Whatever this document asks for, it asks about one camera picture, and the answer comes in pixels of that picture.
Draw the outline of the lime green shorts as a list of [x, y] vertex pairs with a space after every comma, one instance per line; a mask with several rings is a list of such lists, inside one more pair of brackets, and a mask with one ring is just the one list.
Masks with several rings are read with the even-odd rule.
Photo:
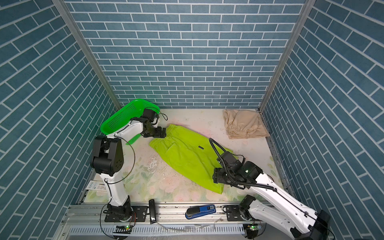
[[217, 194], [223, 184], [215, 184], [213, 174], [221, 165], [209, 139], [183, 126], [170, 124], [164, 139], [153, 139], [150, 147], [182, 176]]

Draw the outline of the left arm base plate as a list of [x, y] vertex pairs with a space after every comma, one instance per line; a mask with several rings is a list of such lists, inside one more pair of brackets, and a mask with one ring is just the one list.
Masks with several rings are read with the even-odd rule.
[[148, 210], [148, 206], [131, 206], [131, 209], [125, 213], [113, 212], [108, 209], [103, 210], [103, 213], [106, 215], [105, 222], [107, 223], [143, 223], [146, 221]]

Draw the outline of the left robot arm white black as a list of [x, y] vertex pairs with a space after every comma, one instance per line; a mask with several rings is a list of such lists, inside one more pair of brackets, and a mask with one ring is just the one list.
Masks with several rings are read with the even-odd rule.
[[127, 144], [137, 135], [144, 138], [165, 138], [166, 129], [158, 126], [161, 114], [156, 108], [145, 108], [140, 117], [132, 117], [112, 133], [94, 139], [90, 166], [106, 186], [110, 199], [107, 204], [108, 213], [119, 216], [122, 222], [131, 218], [133, 213], [121, 173], [124, 165], [123, 143]]

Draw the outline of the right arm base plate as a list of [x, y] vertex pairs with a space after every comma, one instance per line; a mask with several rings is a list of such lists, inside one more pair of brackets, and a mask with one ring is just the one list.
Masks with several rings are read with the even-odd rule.
[[250, 214], [243, 212], [238, 205], [224, 205], [223, 212], [226, 214], [228, 222], [259, 222], [259, 219], [251, 217]]

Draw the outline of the green plastic basket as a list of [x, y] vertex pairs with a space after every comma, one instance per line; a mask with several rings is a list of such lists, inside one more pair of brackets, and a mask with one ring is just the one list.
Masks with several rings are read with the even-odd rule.
[[101, 125], [103, 136], [96, 139], [108, 144], [112, 139], [132, 145], [140, 136], [149, 137], [151, 127], [159, 127], [160, 108], [146, 100], [137, 99], [120, 109]]

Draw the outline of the beige drawstring shorts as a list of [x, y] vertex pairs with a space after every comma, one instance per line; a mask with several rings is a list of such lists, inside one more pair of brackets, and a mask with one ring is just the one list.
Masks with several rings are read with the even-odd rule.
[[248, 110], [223, 110], [224, 127], [231, 140], [270, 136], [260, 113]]

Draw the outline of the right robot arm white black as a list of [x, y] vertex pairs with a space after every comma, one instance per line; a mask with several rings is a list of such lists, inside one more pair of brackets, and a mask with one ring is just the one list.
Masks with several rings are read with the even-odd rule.
[[240, 162], [230, 152], [219, 155], [217, 161], [221, 167], [214, 170], [214, 183], [251, 190], [269, 202], [267, 206], [255, 197], [246, 195], [239, 205], [229, 209], [234, 218], [260, 220], [293, 240], [328, 238], [331, 217], [327, 212], [315, 211], [296, 200], [250, 161]]

